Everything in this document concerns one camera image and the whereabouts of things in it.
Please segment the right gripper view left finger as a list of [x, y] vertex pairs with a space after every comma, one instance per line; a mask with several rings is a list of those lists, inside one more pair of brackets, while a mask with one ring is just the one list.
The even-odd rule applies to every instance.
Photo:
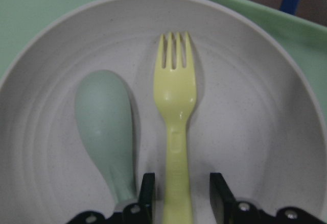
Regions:
[[123, 209], [123, 223], [153, 223], [155, 205], [155, 173], [145, 173], [137, 202]]

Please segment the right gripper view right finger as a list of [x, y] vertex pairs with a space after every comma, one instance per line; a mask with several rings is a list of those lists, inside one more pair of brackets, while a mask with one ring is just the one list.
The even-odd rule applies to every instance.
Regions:
[[209, 198], [216, 223], [258, 223], [258, 209], [235, 198], [221, 173], [210, 173]]

